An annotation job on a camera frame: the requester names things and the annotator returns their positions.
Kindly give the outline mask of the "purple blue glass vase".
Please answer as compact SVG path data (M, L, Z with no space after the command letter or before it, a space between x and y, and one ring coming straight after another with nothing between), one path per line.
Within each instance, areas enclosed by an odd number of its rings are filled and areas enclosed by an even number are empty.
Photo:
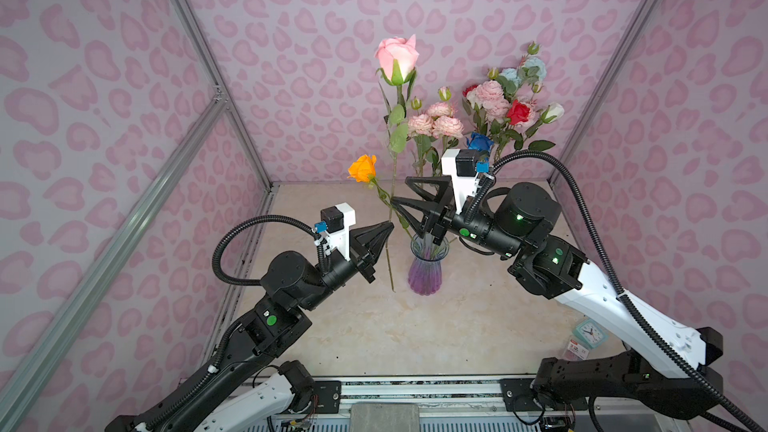
M443 282L442 261L450 251L449 242L444 239L435 244L431 238L414 236L410 249L414 256L408 272L410 289L421 296L437 293Z

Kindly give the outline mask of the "orange flower stem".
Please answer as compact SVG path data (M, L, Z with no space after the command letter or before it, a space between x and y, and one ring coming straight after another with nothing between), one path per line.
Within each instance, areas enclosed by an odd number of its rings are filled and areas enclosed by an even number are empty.
M413 238L407 220L395 210L391 203L392 195L378 182L376 171L377 157L375 155L362 155L348 168L348 175L358 183L366 184L371 190L375 190L379 200L389 209L391 220L397 218L406 234Z

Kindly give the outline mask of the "blue flower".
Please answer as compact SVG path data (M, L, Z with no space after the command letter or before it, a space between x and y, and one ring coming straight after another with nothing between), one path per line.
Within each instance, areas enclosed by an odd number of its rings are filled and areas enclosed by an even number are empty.
M468 149L481 151L485 154L490 154L493 145L494 142L488 136L478 132L472 132L466 140Z

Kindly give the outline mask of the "small red rose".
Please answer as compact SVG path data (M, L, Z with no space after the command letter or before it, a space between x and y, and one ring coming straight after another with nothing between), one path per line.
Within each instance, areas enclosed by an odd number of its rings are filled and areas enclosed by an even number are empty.
M480 132L497 145L499 151L522 137L520 127L527 124L533 114L529 104L518 100L499 99L485 103L482 109Z

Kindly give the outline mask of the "pink carnation sprig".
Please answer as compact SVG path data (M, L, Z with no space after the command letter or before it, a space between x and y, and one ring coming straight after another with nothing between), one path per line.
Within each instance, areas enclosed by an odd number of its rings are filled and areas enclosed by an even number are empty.
M470 92L468 96L464 98L465 108L468 112L468 115L471 117L473 125L475 126L475 131L478 133L481 133L480 126L484 116L484 111L482 109L483 105L487 102L492 102L499 99L507 100L501 85L495 81L498 73L499 70L497 68L491 68L488 71L487 79L482 83L477 83L480 84L479 87Z

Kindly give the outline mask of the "white rose long stem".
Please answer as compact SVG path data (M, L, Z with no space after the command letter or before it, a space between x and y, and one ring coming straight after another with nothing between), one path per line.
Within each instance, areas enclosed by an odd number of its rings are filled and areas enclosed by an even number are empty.
M544 152L552 149L555 143L545 139L535 139L534 136L545 126L556 122L565 112L564 107L553 102L542 109L535 109L532 103L524 102L531 106L533 114L530 121L520 127L521 138L511 141L503 150L497 148L496 157L500 158L508 146L514 151L530 149Z

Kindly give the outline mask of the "pink rose long stem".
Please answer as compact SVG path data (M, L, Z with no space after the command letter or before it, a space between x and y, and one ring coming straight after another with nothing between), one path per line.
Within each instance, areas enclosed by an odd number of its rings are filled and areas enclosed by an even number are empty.
M387 153L392 160L392 177L389 190L376 185L377 195L388 208L388 219L395 225L401 225L407 236L411 238L406 221L395 211L391 199L395 193L398 158L405 151L409 136L406 115L407 101L411 98L411 89L417 75L419 52L416 48L416 37L412 35L409 38L384 39L379 43L374 57L379 64L377 74L381 76L384 83L394 88L394 99L390 102L383 85L379 84L386 108L384 123L387 133Z

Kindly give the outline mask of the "light blue flower sprig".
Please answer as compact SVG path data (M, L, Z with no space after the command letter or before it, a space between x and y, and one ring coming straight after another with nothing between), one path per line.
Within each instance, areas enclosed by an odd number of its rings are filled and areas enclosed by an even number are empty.
M495 81L498 82L508 98L523 94L538 94L543 89L543 81L548 72L545 62L538 56L541 45L531 42L520 63L516 67L502 69Z

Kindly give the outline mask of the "red rose long stem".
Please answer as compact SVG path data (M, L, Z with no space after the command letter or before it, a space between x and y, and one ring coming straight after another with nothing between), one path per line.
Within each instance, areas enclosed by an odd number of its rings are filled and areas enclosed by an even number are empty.
M464 91L463 91L463 93L462 93L462 94L463 94L463 97L464 97L464 98L466 98L466 97L468 96L468 94L469 94L470 92L474 91L474 90L475 90L477 87L479 87L479 85L480 85L480 84L473 84L473 85L471 85L471 86L467 87L466 89L464 89Z

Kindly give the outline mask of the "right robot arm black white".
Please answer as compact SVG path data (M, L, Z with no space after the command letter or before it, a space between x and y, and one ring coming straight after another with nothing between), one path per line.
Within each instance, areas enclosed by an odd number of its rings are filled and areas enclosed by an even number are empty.
M618 293L609 277L578 248L553 235L561 207L538 185L522 182L499 187L496 210L481 204L466 214L471 195L461 206L449 177L410 177L415 198L396 197L396 210L422 237L442 240L447 233L478 245L512 263L509 273L530 294L570 307L618 337L626 351L603 359L542 360L531 390L544 402L616 397L641 402L652 411L680 420L695 418L717 405L703 386L686 374L640 327L621 300L632 301L663 344L721 391L722 377L710 364L722 355L719 332L694 329L659 312L630 292Z

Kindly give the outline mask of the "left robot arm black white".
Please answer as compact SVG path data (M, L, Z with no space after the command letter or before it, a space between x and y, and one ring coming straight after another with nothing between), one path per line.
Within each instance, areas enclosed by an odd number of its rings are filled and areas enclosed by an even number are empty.
M317 243L318 262L296 252L278 254L260 279L224 273L221 259L230 242L244 230L263 223L293 226ZM352 229L347 255L325 253L325 240L313 227L283 215L251 218L230 230L212 257L214 274L231 285L260 286L263 297L235 319L222 334L213 356L191 377L150 409L119 415L109 431L223 431L238 429L229 396L249 377L285 353L312 325L308 312L344 286L355 274L373 281L375 266L394 226L389 221Z

